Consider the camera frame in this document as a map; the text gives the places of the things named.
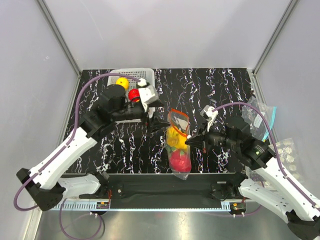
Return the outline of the clear bag with orange zipper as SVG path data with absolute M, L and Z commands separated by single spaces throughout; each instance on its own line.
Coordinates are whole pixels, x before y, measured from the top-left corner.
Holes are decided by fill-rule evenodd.
M 167 115 L 170 123 L 166 130 L 165 149 L 172 173 L 186 180 L 192 169 L 191 150 L 186 144 L 190 135 L 190 120 L 186 113 L 171 109 Z

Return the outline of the white plastic perforated basket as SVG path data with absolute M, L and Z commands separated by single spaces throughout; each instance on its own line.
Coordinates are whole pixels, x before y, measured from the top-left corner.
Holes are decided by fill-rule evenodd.
M 116 74 L 123 74 L 126 76 L 131 76 L 137 79 L 145 79 L 150 85 L 155 86 L 155 72 L 151 68 L 120 68 L 120 69 L 114 69 L 110 73 L 116 73 Z M 120 78 L 120 76 L 109 76 L 107 81 L 107 86 L 116 84 L 116 81 Z M 135 80 L 132 80 L 131 78 L 128 79 L 128 88 L 126 90 L 126 101 L 130 102 L 128 98 L 128 94 L 132 89 L 137 88 L 137 83 Z M 131 120 L 121 120 L 117 123 L 139 123 L 141 122 L 140 119 L 131 119 Z

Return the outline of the yellow banana bunch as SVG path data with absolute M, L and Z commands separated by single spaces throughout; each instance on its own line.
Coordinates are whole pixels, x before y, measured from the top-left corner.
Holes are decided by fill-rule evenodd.
M 187 151 L 188 146 L 185 144 L 187 141 L 187 135 L 185 133 L 182 133 L 180 130 L 176 129 L 173 126 L 170 126 L 167 129 L 167 135 L 166 135 L 166 143 L 175 149 Z

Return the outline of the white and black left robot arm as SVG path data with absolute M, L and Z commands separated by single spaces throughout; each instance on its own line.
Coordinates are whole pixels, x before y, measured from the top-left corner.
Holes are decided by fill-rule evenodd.
M 138 102 L 126 101 L 123 86 L 106 87 L 91 110 L 83 115 L 75 129 L 45 160 L 32 169 L 22 168 L 16 176 L 23 188 L 42 211 L 48 211 L 62 200 L 104 199 L 110 193 L 106 173 L 91 172 L 80 177 L 63 178 L 64 172 L 87 150 L 110 134 L 120 121 L 140 119 L 149 132 L 170 124 L 156 116 L 155 109 L 163 106 L 154 86 L 138 89 Z

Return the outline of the pink dragon fruit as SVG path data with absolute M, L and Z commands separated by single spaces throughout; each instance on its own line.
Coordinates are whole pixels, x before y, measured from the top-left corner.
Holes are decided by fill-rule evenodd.
M 170 155 L 169 164 L 172 170 L 181 173 L 189 173 L 192 168 L 190 155 L 180 149 L 175 150 Z

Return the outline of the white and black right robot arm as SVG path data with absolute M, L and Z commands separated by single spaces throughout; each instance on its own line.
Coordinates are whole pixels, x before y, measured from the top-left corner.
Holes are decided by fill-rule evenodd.
M 232 198 L 243 196 L 259 203 L 280 217 L 301 240 L 314 240 L 320 235 L 320 200 L 307 190 L 277 160 L 276 153 L 266 143 L 254 138 L 250 126 L 242 117 L 233 117 L 225 124 L 224 132 L 217 132 L 208 119 L 186 145 L 202 151 L 225 147 L 236 153 L 237 159 L 255 171 L 276 189 L 272 192 L 259 187 L 252 179 L 242 176 L 241 181 L 227 185 Z

